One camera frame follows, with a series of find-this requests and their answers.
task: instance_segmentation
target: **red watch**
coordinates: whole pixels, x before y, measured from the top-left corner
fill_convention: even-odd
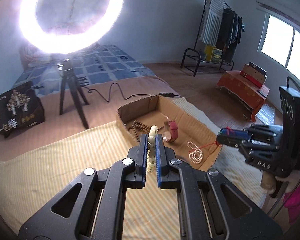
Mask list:
[[[166,142],[173,142],[178,138],[178,126],[175,121],[164,122],[162,137]]]

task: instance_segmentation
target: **red box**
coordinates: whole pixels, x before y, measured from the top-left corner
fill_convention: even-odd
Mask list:
[[[243,77],[245,77],[246,79],[248,79],[250,82],[252,82],[253,84],[255,84],[258,88],[262,88],[262,84],[259,81],[255,80],[252,76],[248,75],[244,71],[241,71],[240,75],[242,75]]]

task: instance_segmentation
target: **open cardboard box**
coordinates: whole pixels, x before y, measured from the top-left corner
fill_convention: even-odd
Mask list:
[[[163,133],[165,121],[176,121],[178,125],[178,138],[172,142],[164,142],[164,146],[172,148],[176,156],[181,156],[195,169],[207,171],[216,161],[221,147],[216,144],[202,148],[203,160],[199,164],[194,164],[189,160],[191,149],[187,146],[189,141],[194,142],[199,147],[214,143],[216,135],[203,123],[176,106],[168,98],[156,95],[143,98],[124,106],[117,112],[117,126],[123,136],[132,145],[138,145],[137,139],[133,135],[133,130],[129,131],[133,121],[138,120],[145,125],[156,125],[158,133]]]

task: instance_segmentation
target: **pink clothing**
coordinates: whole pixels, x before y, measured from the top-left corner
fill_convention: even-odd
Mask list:
[[[289,195],[290,193],[287,193],[283,201],[285,201]],[[288,209],[289,223],[292,225],[300,215],[300,186],[295,190],[284,206]]]

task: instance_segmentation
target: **small table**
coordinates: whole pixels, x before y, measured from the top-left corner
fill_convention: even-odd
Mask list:
[[[269,88],[265,85],[263,85],[262,88],[258,88],[255,84],[240,75],[240,71],[238,70],[227,71],[224,73],[218,81],[217,87],[224,87],[236,95],[240,101],[252,111],[252,122],[256,121],[255,116],[263,106],[269,93]]]

